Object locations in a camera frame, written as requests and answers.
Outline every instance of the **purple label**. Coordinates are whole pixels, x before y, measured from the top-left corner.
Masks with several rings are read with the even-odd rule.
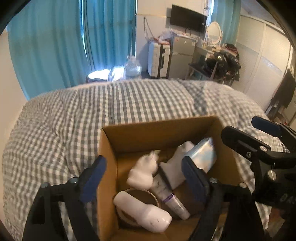
[[[174,196],[174,193],[172,193],[170,196],[168,196],[166,199],[163,200],[164,203],[166,203],[167,201],[171,200]]]

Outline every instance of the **white suitcase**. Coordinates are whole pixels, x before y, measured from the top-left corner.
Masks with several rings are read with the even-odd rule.
[[[149,44],[148,73],[154,78],[165,78],[168,71],[170,58],[170,45],[162,45],[156,42]]]

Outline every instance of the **round mirror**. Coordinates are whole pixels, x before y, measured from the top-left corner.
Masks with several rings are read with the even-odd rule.
[[[207,37],[212,40],[212,44],[217,44],[222,36],[220,25],[217,22],[212,22],[207,28]]]

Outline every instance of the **television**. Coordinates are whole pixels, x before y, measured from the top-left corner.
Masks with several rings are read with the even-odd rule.
[[[170,24],[194,30],[200,33],[205,32],[207,16],[190,9],[172,5]]]

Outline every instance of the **cardboard box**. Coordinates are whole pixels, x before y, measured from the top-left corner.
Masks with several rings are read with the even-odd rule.
[[[142,155],[151,150],[161,150],[159,161],[167,161],[177,146],[185,141],[197,144],[205,137],[213,138],[217,154],[217,161],[208,176],[216,177],[224,184],[237,185],[241,182],[241,177],[232,150],[221,140],[223,128],[215,116],[104,127],[101,131],[99,154],[106,158],[107,169],[97,189],[97,218],[101,241],[187,240],[198,223],[198,217],[193,216],[185,221],[173,219],[164,233],[155,234],[143,228],[122,226],[112,200],[119,191],[130,188],[126,184],[129,170]],[[175,189],[174,193],[186,208],[194,202],[188,198],[190,190],[186,183]],[[225,217],[226,215],[220,216],[221,222]]]

